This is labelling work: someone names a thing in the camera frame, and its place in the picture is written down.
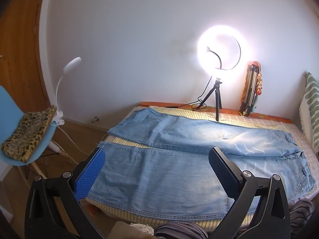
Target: chair backrest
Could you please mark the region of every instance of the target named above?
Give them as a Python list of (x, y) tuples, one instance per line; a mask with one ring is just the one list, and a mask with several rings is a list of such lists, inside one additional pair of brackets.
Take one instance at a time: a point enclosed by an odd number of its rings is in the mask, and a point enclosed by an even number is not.
[(0, 144), (12, 135), (22, 116), (23, 112), (0, 85)]

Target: bed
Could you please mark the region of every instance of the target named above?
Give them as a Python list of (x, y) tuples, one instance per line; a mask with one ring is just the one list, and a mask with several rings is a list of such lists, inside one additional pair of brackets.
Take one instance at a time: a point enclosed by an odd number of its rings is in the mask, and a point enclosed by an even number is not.
[[(187, 116), (189, 118), (193, 119), (207, 119), (211, 120), (214, 118), (214, 108), (207, 107), (205, 109), (205, 112), (191, 112), (191, 111), (185, 111), (181, 109), (168, 109), (168, 108), (159, 108), (158, 106), (164, 106), (164, 104), (156, 104), (156, 103), (141, 103), (143, 105), (149, 105), (153, 108), (156, 108), (157, 111), (161, 111), (162, 113), (167, 113), (171, 115), (180, 115), (180, 116)], [(131, 112), (140, 110), (144, 106), (135, 107), (132, 109)], [(223, 109), (222, 113), (220, 114), (220, 119), (223, 120), (225, 123), (233, 124), (233, 125), (242, 125), (246, 127), (259, 127), (259, 128), (271, 128), (271, 129), (280, 129), (283, 131), (286, 131), (288, 133), (291, 133), (293, 138), (297, 141), (298, 145), (301, 147), (301, 149), (304, 151), (304, 154), (306, 156), (306, 159), (308, 161), (311, 173), (313, 178), (316, 181), (316, 184), (314, 187), (303, 197), (301, 198), (308, 198), (313, 199), (319, 192), (319, 162), (315, 156), (315, 153), (311, 149), (311, 146), (308, 142), (308, 140), (305, 138), (305, 136), (299, 131), (299, 129), (294, 125), (290, 120), (267, 116), (267, 115), (260, 115), (260, 114), (252, 114), (252, 117), (241, 117), (239, 115), (232, 115), (234, 114), (234, 111)], [(118, 137), (109, 135), (106, 137), (105, 141), (107, 142), (114, 142), (119, 143), (122, 145), (127, 146), (136, 146), (136, 143), (129, 142), (125, 139), (120, 139)], [(101, 204), (98, 201), (95, 201), (91, 198), (87, 198), (87, 201), (101, 209), (105, 214), (116, 217), (119, 219), (123, 219), (126, 221), (130, 221), (133, 223), (142, 223), (150, 225), (154, 228), (158, 227), (159, 225), (167, 222), (168, 220), (163, 219), (154, 219), (154, 218), (148, 218), (144, 216), (139, 216), (135, 214), (131, 214), (127, 211), (120, 210), (114, 207), (110, 207), (104, 204)], [(247, 215), (243, 226), (246, 226), (250, 223), (252, 219), (253, 214)], [(221, 222), (221, 219), (213, 219), (213, 220), (205, 220), (205, 221), (198, 221), (196, 222), (200, 226), (202, 226), (206, 231), (212, 231), (214, 230), (218, 224)]]

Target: door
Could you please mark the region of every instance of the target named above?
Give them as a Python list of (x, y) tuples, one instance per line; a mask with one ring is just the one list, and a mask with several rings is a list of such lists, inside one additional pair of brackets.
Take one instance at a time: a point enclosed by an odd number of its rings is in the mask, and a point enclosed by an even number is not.
[(23, 112), (49, 106), (39, 60), (41, 2), (11, 0), (0, 17), (0, 85)]

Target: yellow striped cloth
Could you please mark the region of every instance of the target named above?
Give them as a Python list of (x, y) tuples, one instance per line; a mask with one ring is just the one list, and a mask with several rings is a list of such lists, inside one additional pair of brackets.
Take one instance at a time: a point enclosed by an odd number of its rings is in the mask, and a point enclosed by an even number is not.
[[(205, 114), (203, 112), (193, 112), (189, 110), (184, 109), (174, 109), (174, 108), (162, 108), (157, 106), (150, 106), (153, 110), (164, 113), (164, 114), (170, 114), (175, 116), (184, 116), (189, 119), (193, 120), (211, 120), (216, 121), (214, 116)], [(282, 130), (288, 132), (285, 126), (278, 125), (278, 126), (263, 126), (256, 123), (249, 123), (245, 121), (235, 120), (235, 119), (227, 119), (227, 118), (220, 118), (221, 123), (235, 125), (235, 126), (242, 126), (242, 127), (248, 127), (248, 128), (267, 128), (267, 129), (276, 129), (276, 130)], [(132, 147), (140, 147), (140, 148), (150, 148), (149, 146), (142, 145), (139, 143), (131, 142), (123, 138), (115, 137), (112, 141), (113, 143), (126, 145), (126, 146), (132, 146)], [(97, 202), (95, 200), (87, 198), (87, 201), (91, 204), (97, 206), (99, 209), (104, 211), (106, 214), (111, 214), (117, 218), (121, 218), (133, 223), (139, 223), (139, 224), (145, 224), (149, 225), (153, 228), (157, 228), (160, 225), (168, 222), (169, 220), (164, 219), (155, 219), (155, 218), (148, 218), (143, 216), (138, 216), (135, 214), (131, 214), (125, 210), (120, 210), (114, 207), (107, 206), (105, 204), (102, 204), (100, 202)], [(253, 214), (247, 215), (242, 223), (242, 226), (249, 225), (251, 219), (253, 218)], [(206, 220), (206, 221), (196, 221), (194, 223), (200, 225), (203, 229), (206, 231), (213, 231), (216, 229), (216, 227), (219, 225), (222, 219), (214, 219), (214, 220)]]

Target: desk lamp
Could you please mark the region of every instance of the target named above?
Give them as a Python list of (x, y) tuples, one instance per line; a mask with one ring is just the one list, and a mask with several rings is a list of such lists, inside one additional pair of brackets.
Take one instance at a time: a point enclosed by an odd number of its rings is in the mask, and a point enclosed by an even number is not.
[[(223, 55), (223, 58), (227, 59), (230, 57), (230, 55), (229, 53), (227, 53), (229, 50), (228, 48), (229, 44), (225, 45), (222, 42), (220, 42), (218, 40), (218, 36), (220, 35), (229, 37), (230, 41), (233, 42), (235, 46), (239, 49), (239, 55), (238, 55), (238, 59), (236, 59), (236, 62), (230, 62), (228, 64), (222, 63), (220, 56)], [(239, 65), (244, 60), (246, 60), (246, 58), (243, 58), (243, 54), (246, 56), (246, 54), (243, 53), (243, 46), (244, 47), (246, 46), (246, 42), (239, 32), (237, 32), (235, 29), (229, 26), (218, 25), (218, 26), (210, 28), (201, 36), (198, 42), (198, 59), (202, 67), (209, 74), (211, 74), (212, 76), (219, 75), (220, 72), (218, 71), (232, 70), (237, 65)], [(200, 109), (200, 107), (204, 105), (205, 101), (215, 91), (216, 121), (219, 121), (219, 109), (222, 108), (220, 84), (222, 84), (221, 78), (217, 77), (213, 88), (208, 92), (206, 97), (200, 102), (200, 104), (198, 105), (197, 108), (194, 109), (194, 111)]]
[(56, 90), (55, 90), (55, 105), (56, 105), (56, 114), (52, 119), (52, 122), (55, 121), (57, 126), (60, 125), (64, 125), (64, 120), (62, 120), (61, 118), (63, 117), (63, 112), (59, 110), (59, 106), (58, 106), (58, 88), (60, 85), (60, 82), (62, 80), (62, 78), (64, 77), (65, 74), (69, 73), (70, 71), (72, 71), (74, 68), (76, 68), (80, 63), (81, 63), (81, 58), (77, 57), (74, 58), (71, 62), (69, 62), (62, 70), (62, 76), (60, 77), (58, 84), (56, 86)]

